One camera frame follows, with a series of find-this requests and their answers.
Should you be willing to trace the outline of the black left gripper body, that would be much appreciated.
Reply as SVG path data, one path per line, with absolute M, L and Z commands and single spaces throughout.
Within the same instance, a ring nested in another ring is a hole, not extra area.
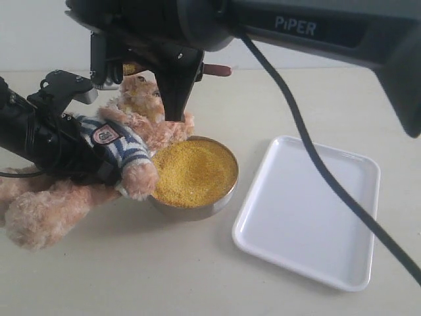
M 70 178 L 78 184 L 116 184 L 121 179 L 118 161 L 105 144 L 93 139 L 93 132 L 81 118 L 65 112 L 66 103 L 54 103 L 42 92 L 27 97 L 36 108 L 40 125 L 35 129 L 31 149 L 41 157 L 36 166 L 50 176 Z

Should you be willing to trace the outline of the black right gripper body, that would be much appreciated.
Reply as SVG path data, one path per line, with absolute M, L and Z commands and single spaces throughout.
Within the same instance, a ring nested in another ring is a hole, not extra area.
M 203 65 L 204 52 L 187 43 L 176 1 L 67 1 L 66 14 L 91 33 L 122 47 L 122 68 L 137 63 L 151 72 L 181 72 Z

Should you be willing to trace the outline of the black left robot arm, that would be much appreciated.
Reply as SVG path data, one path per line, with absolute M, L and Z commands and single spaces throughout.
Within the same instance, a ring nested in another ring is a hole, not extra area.
M 69 178 L 83 185 L 114 186 L 120 169 L 103 145 L 89 145 L 82 125 L 65 113 L 76 100 L 91 104 L 98 96 L 87 78 L 69 72 L 48 74 L 39 90 L 23 98 L 1 81 L 1 147 L 36 166 L 32 173 L 11 174 L 7 178 L 40 175 Z

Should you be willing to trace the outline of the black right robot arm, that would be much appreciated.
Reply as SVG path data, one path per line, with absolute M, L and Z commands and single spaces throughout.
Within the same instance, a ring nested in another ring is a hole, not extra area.
M 205 53 L 248 37 L 368 68 L 404 131 L 420 135 L 419 1 L 67 1 L 91 31 L 91 81 L 105 90 L 137 63 L 156 78 L 167 121 L 184 119 Z

